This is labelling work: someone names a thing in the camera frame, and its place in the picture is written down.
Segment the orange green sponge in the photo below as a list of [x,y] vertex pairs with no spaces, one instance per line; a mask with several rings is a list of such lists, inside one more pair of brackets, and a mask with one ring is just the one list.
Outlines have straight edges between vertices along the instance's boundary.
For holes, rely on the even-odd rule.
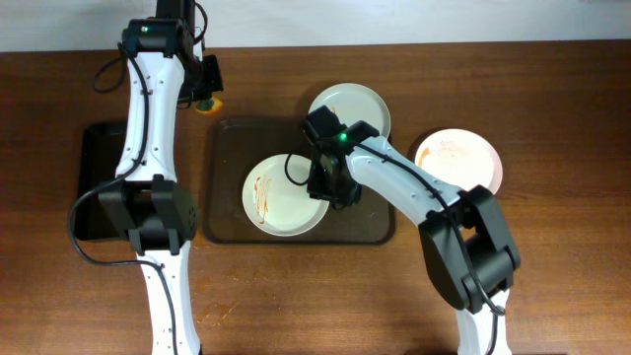
[[195,109],[201,114],[212,115],[218,113],[223,108],[223,106],[224,104],[221,100],[217,98],[209,98],[200,101]]

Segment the white plate with ketchup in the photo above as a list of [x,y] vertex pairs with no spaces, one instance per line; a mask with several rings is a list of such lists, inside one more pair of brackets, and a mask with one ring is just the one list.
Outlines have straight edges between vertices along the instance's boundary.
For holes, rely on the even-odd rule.
[[305,185],[290,182],[309,176],[311,161],[288,154],[270,156],[246,176],[242,203],[250,222],[261,231],[281,238],[295,237],[313,229],[325,216],[329,203],[312,199]]

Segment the pinkish white plate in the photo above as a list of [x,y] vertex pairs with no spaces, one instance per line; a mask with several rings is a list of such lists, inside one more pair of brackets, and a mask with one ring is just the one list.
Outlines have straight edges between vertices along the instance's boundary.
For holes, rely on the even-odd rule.
[[471,190],[481,185],[496,194],[503,165],[496,149],[480,135],[458,128],[429,134],[416,149],[414,163],[431,176]]

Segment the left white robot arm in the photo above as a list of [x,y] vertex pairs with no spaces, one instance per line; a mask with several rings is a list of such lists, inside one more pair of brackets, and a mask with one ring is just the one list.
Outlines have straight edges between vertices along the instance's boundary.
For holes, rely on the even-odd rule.
[[121,52],[130,103],[117,181],[99,194],[116,232],[129,241],[149,301],[152,353],[199,354],[192,316],[188,262],[198,209],[177,182],[174,143],[178,104],[191,99],[207,60],[195,50],[192,21],[152,17],[130,21]]

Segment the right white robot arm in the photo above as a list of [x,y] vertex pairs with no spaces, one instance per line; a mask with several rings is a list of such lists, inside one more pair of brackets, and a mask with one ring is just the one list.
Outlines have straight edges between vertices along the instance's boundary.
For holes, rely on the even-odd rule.
[[510,353],[506,306],[521,256],[495,196],[432,177],[364,121],[307,119],[303,130],[310,196],[346,207],[362,187],[378,193],[416,225],[428,276],[456,311],[458,353]]

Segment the large brown tray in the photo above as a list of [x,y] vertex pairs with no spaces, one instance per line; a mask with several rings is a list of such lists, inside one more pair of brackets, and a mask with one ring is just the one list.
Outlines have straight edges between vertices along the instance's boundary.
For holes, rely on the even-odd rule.
[[247,174],[264,159],[290,153],[291,160],[311,156],[296,119],[231,117],[208,135],[210,153],[201,229],[217,244],[378,246],[395,234],[396,212],[376,192],[362,189],[360,201],[330,209],[312,230],[296,237],[275,237],[252,224],[242,201]]

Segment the small black tray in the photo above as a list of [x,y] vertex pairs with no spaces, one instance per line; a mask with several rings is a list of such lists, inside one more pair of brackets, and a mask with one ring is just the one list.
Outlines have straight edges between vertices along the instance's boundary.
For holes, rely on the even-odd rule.
[[[78,196],[114,179],[126,134],[126,123],[101,122],[88,126],[83,133]],[[83,242],[120,240],[96,197],[83,202],[74,222],[77,239]]]

